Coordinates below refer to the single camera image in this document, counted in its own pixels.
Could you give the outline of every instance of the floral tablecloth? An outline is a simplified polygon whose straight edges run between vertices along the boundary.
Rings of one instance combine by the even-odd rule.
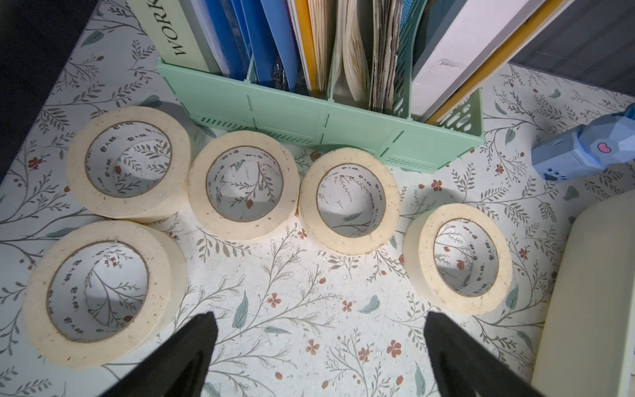
[[[622,111],[633,98],[507,65],[483,87],[485,144],[433,175],[391,169],[403,200],[401,221],[381,249],[353,258],[325,252],[299,219],[264,240],[231,243],[186,209],[151,224],[176,240],[188,261],[187,294],[173,324],[114,363],[58,367],[32,346],[21,303],[46,250],[101,219],[67,187],[64,160],[73,136],[95,116],[139,104],[177,117],[199,149],[222,133],[188,122],[156,58],[124,0],[104,0],[3,180],[2,396],[98,395],[191,316],[209,310],[220,333],[203,396],[436,395],[422,327],[438,308],[410,285],[401,249],[417,215],[457,202],[489,215],[507,236],[514,281],[492,313],[448,314],[529,380],[571,224],[585,208],[635,185],[632,163],[564,184],[545,182],[531,167],[537,142]],[[319,153],[289,148],[304,176]],[[238,311],[246,316],[237,322]]]

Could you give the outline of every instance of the gray wall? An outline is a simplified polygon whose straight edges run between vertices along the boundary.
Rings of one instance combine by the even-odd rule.
[[[576,0],[512,62],[635,95],[635,0]]]

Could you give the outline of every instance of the blue polygonal animal figurine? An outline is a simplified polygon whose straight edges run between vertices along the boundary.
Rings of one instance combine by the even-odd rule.
[[[624,113],[600,116],[531,150],[531,162],[545,180],[570,180],[635,158],[635,104]]]

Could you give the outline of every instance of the tape roll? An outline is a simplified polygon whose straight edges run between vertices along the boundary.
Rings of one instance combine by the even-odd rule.
[[[72,195],[113,219],[152,222],[187,204],[191,145],[171,116],[129,106],[92,119],[69,148]]]
[[[505,236],[487,215],[465,204],[416,218],[406,231],[403,258],[421,296],[461,314],[494,310],[512,283]]]
[[[38,263],[22,304],[25,328],[59,365],[109,363],[170,323],[186,279],[183,254],[165,234],[125,220],[95,222]]]
[[[287,148],[263,133],[235,131],[210,142],[194,161],[190,205],[213,234],[248,241],[266,236],[295,213],[299,187]]]
[[[320,157],[300,188],[300,216],[327,249],[364,255],[388,242],[399,221],[399,189],[371,154],[346,147]]]

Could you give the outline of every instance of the pink nose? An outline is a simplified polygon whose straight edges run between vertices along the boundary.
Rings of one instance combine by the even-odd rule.
[[[598,145],[598,150],[602,153],[611,153],[611,148],[608,147],[604,142]]]

